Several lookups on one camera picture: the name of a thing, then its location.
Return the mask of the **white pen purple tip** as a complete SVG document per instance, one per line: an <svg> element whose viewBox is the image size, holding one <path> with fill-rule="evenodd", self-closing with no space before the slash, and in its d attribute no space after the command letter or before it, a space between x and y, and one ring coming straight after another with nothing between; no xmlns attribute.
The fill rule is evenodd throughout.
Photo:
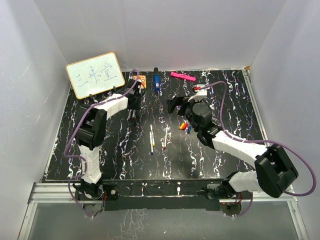
<svg viewBox="0 0 320 240"><path fill-rule="evenodd" d="M130 110L129 110L129 113L128 113L128 120L130 120L130 119L132 118L132 111L133 111L132 109L130 109Z"/></svg>

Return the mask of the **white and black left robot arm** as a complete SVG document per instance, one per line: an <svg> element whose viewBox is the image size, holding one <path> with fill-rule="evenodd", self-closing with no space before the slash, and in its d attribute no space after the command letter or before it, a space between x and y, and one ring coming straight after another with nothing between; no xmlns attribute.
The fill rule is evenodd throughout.
<svg viewBox="0 0 320 240"><path fill-rule="evenodd" d="M123 110L138 111L144 94L142 81L137 77L131 78L123 89L107 99L82 107L86 116L75 134L75 140L80 150L83 176L80 185L74 184L73 187L86 197L97 200L103 195L100 146L106 137L107 120Z"/></svg>

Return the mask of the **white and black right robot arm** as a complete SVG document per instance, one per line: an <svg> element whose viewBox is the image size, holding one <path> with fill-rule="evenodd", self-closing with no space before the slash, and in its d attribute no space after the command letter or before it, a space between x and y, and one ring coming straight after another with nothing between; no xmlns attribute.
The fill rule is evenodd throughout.
<svg viewBox="0 0 320 240"><path fill-rule="evenodd" d="M298 171L282 146L247 143L244 139L236 141L213 122L210 107L202 101L175 96L166 103L170 114L179 107L178 115L186 117L204 146L226 152L254 168L231 173L215 188L206 186L204 191L209 198L233 199L245 191L265 192L279 198L298 178Z"/></svg>

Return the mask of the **orange red pen cap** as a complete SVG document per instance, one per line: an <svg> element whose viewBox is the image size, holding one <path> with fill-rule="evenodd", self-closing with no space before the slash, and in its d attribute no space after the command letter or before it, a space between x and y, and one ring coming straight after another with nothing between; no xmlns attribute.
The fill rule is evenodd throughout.
<svg viewBox="0 0 320 240"><path fill-rule="evenodd" d="M187 127L188 127L188 123L185 122L182 129L185 130Z"/></svg>

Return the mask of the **white pen red tip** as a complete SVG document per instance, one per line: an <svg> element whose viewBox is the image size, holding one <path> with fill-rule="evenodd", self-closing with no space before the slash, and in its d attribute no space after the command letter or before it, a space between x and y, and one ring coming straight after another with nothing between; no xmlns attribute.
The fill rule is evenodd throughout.
<svg viewBox="0 0 320 240"><path fill-rule="evenodd" d="M168 137L168 125L165 128L165 137L164 137L164 145L163 148L166 149L167 148L167 137Z"/></svg>

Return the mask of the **white pen blue tip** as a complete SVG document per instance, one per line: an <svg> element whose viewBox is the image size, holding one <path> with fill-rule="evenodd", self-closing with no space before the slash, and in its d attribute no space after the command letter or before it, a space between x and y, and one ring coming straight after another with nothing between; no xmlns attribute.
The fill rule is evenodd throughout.
<svg viewBox="0 0 320 240"><path fill-rule="evenodd" d="M154 154L154 147L153 147L153 138L152 138L152 132L149 131L149 140L150 140L150 154Z"/></svg>

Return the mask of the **orange notebook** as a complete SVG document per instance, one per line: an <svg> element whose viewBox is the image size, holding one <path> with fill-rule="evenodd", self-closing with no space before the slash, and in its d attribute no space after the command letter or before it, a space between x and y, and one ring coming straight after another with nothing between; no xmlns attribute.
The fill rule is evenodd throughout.
<svg viewBox="0 0 320 240"><path fill-rule="evenodd" d="M133 82L135 83L135 85L134 85L135 90L143 90L146 88L147 83L146 83L146 76L145 75L139 75L138 79L137 79L137 76L134 75L132 77L132 79L133 79Z"/></svg>

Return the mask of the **blue whiteboard eraser marker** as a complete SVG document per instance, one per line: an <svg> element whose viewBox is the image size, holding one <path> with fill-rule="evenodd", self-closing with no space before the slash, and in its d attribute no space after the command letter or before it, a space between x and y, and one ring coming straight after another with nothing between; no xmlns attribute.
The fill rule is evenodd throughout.
<svg viewBox="0 0 320 240"><path fill-rule="evenodd" d="M156 92L160 92L161 80L159 75L159 69L157 67L153 69L153 82L154 82L154 90Z"/></svg>

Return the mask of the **pink plastic clip bar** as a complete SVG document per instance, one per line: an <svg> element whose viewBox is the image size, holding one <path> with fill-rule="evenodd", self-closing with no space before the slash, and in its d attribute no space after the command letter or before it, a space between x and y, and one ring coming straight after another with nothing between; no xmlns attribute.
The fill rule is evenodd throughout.
<svg viewBox="0 0 320 240"><path fill-rule="evenodd" d="M187 80L187 81L190 81L190 82L195 82L196 81L196 78L194 76L189 76L187 74L177 73L177 72L174 72L174 71L172 71L170 73L170 76L174 77L174 78L182 79L182 80Z"/></svg>

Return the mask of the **small wood-framed whiteboard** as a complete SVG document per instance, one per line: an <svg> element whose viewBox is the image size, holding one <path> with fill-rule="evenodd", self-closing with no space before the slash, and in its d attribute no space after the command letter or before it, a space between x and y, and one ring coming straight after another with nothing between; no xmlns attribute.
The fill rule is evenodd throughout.
<svg viewBox="0 0 320 240"><path fill-rule="evenodd" d="M70 63L65 69L78 100L125 85L125 78L114 52Z"/></svg>

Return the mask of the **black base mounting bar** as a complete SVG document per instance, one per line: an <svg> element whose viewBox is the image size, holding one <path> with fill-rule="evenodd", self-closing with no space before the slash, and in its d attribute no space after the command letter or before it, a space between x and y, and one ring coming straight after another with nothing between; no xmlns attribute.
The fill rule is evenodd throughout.
<svg viewBox="0 0 320 240"><path fill-rule="evenodd" d="M224 203L241 204L250 193L212 194L221 179L105 180L105 211L205 209L219 211Z"/></svg>

